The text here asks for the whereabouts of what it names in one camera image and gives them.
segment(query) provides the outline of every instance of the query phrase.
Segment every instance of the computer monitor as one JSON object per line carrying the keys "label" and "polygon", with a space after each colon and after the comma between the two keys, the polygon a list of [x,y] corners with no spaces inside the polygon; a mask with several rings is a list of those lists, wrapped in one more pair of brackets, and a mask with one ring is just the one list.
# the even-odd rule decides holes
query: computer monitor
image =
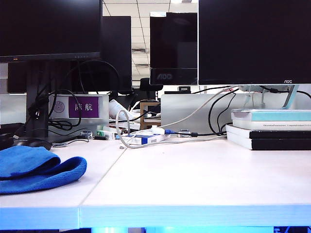
{"label": "computer monitor", "polygon": [[199,1],[199,84],[311,83],[311,2]]}
{"label": "computer monitor", "polygon": [[101,0],[0,0],[0,62],[97,58]]}
{"label": "computer monitor", "polygon": [[[111,64],[117,70],[119,78],[107,64],[97,61],[85,63],[80,66],[84,90],[131,91],[131,17],[102,17],[101,29],[101,60]],[[72,62],[72,67],[76,65],[76,61]],[[74,91],[82,91],[78,69],[72,74],[72,88]]]}
{"label": "computer monitor", "polygon": [[150,16],[150,84],[197,85],[197,14]]}

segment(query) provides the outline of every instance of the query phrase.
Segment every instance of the computer mouse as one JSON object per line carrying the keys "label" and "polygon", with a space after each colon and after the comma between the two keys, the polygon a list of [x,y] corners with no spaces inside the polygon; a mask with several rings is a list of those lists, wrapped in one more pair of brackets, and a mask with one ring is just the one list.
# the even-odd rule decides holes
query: computer mouse
{"label": "computer mouse", "polygon": [[20,137],[15,140],[13,146],[45,147],[45,149],[50,150],[52,143],[35,137]]}

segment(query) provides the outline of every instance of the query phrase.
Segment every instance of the blue towel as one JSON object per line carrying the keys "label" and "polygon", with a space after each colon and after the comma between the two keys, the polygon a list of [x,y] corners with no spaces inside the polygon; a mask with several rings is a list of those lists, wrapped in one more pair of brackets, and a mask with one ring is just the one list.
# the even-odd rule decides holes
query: blue towel
{"label": "blue towel", "polygon": [[44,147],[10,147],[0,151],[0,180],[36,174],[59,164],[59,157]]}
{"label": "blue towel", "polygon": [[[45,148],[16,146],[10,149],[8,153],[2,153],[6,150],[0,152],[0,177],[2,177],[0,194],[17,194],[59,187],[78,180],[86,171],[86,160],[82,157],[73,157],[60,164],[59,157]],[[8,155],[11,155],[12,159],[5,160]],[[5,169],[6,162],[11,167]]]}

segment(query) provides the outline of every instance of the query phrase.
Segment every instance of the connector plug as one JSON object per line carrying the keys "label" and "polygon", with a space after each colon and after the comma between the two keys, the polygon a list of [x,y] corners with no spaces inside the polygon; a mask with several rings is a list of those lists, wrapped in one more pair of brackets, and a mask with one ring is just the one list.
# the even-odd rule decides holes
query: connector plug
{"label": "connector plug", "polygon": [[165,130],[164,134],[176,134],[173,130]]}
{"label": "connector plug", "polygon": [[157,127],[156,125],[153,125],[151,130],[152,130],[153,134],[161,134],[161,135],[165,134],[165,130],[162,129],[162,128]]}

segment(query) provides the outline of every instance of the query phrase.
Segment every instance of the white desk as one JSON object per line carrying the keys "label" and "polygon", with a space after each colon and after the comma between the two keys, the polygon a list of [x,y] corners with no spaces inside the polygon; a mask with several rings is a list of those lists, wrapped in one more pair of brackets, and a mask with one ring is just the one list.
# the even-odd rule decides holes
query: white desk
{"label": "white desk", "polygon": [[226,140],[127,150],[81,207],[81,227],[308,226],[311,152]]}
{"label": "white desk", "polygon": [[92,141],[54,152],[85,157],[86,174],[60,188],[0,196],[0,229],[311,225],[310,151],[250,151],[218,140],[125,152],[119,141]]}
{"label": "white desk", "polygon": [[75,142],[52,149],[62,162],[74,156],[87,160],[86,173],[71,184],[33,193],[0,196],[0,229],[75,229],[79,206],[124,150],[119,141]]}

